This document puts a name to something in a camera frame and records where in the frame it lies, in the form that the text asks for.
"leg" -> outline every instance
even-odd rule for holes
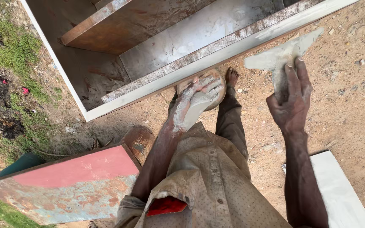
[[[174,105],[176,104],[177,98],[178,98],[178,94],[177,94],[177,89],[176,89],[176,93],[174,94],[174,97],[173,97],[173,99],[171,99],[170,104],[168,106],[168,111],[167,112],[169,114],[170,114],[171,109],[173,109]]]
[[[239,74],[236,70],[229,68],[226,73],[226,95],[219,104],[218,119],[216,121],[216,135],[229,139],[240,153],[249,159],[247,152],[245,131],[243,130],[242,106],[236,100],[236,91],[234,89]]]

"dirt ground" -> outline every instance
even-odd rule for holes
[[[285,175],[281,168],[286,160],[284,141],[265,102],[273,92],[271,72],[245,69],[243,59],[318,26],[324,27],[325,33],[304,56],[314,88],[306,125],[309,151],[314,154],[331,150],[365,207],[365,64],[359,64],[360,60],[365,63],[365,0],[217,68],[225,73],[228,67],[233,67],[241,75],[236,89],[244,92],[237,93],[236,97],[242,105],[252,182],[284,217]],[[328,33],[331,29],[334,29],[332,35]],[[39,81],[46,88],[63,89],[63,100],[58,106],[44,106],[49,121],[60,127],[60,132],[52,137],[52,145],[63,145],[64,141],[74,139],[78,147],[68,149],[81,152],[91,147],[95,136],[103,144],[111,138],[118,142],[134,125],[147,126],[155,134],[159,132],[174,95],[172,88],[87,123],[47,51],[42,48],[40,54],[42,61],[35,69]],[[216,119],[217,109],[214,109],[202,114],[199,120],[207,130],[215,132]],[[75,127],[76,131],[66,133],[65,127]],[[112,222],[99,227],[109,227]],[[84,228],[88,224],[84,221],[59,227]]]

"shirt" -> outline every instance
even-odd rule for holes
[[[182,212],[146,216],[154,199],[172,196],[187,203]],[[287,227],[291,226],[253,186],[244,156],[201,122],[185,132],[167,176],[148,203],[125,196],[116,228]]]

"white board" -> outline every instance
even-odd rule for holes
[[[331,151],[311,156],[330,228],[365,228],[365,209]]]

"rolled sleeve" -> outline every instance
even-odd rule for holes
[[[133,228],[142,216],[145,205],[140,199],[125,195],[119,204],[115,228]]]

